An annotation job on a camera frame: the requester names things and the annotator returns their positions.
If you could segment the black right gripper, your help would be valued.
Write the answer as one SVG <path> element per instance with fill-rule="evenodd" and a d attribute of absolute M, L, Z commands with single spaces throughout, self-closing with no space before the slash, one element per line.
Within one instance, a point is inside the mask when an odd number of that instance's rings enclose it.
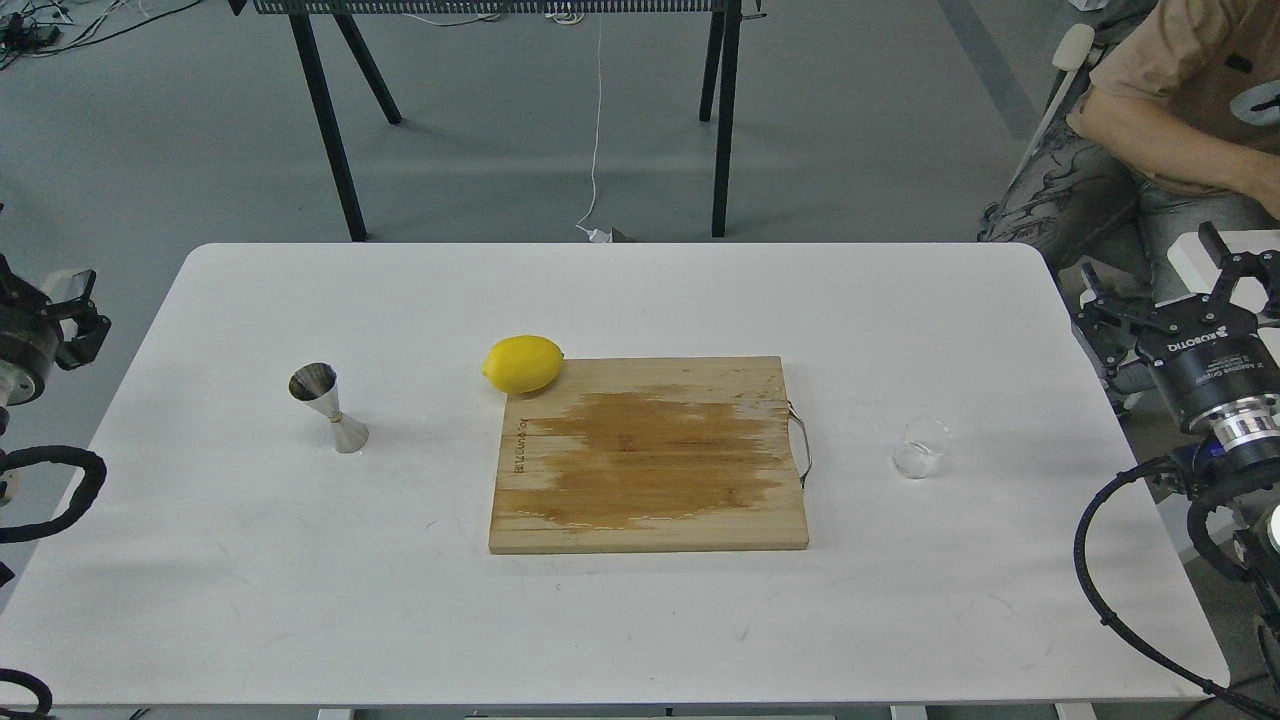
<path fill-rule="evenodd" d="M 1279 325 L 1277 251 L 1233 252 L 1211 222 L 1199 224 L 1198 238 L 1219 269 L 1207 297 L 1157 306 L 1151 324 L 1135 338 L 1124 320 L 1101 311 L 1107 300 L 1120 296 L 1092 263 L 1084 263 L 1085 291 L 1073 313 L 1073 332 L 1111 409 L 1132 410 L 1156 386 L 1184 433 L 1204 433 L 1208 416 L 1230 404 L 1257 401 L 1272 407 L 1279 391 L 1277 363 L 1258 337 L 1256 315 L 1231 302 L 1240 278 L 1257 279 L 1267 293 L 1260 324 Z"/>

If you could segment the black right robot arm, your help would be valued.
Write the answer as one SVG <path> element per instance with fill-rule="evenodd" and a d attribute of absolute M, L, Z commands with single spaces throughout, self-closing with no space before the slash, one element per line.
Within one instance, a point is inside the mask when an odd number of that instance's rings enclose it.
<path fill-rule="evenodd" d="M 1277 255 L 1231 251 L 1204 222 L 1198 238 L 1219 269 L 1208 293 L 1157 305 L 1105 293 L 1091 264 L 1094 295 L 1074 325 L 1107 387 L 1129 393 L 1123 373 L 1144 366 L 1183 433 L 1199 447 L 1176 462 L 1178 488 L 1190 506 L 1193 547 L 1221 575 L 1277 591 L 1277 532 L 1271 512 L 1242 512 L 1242 559 L 1210 537 L 1210 514 L 1242 497 L 1277 488 L 1277 361 L 1260 329 L 1277 315 Z"/>

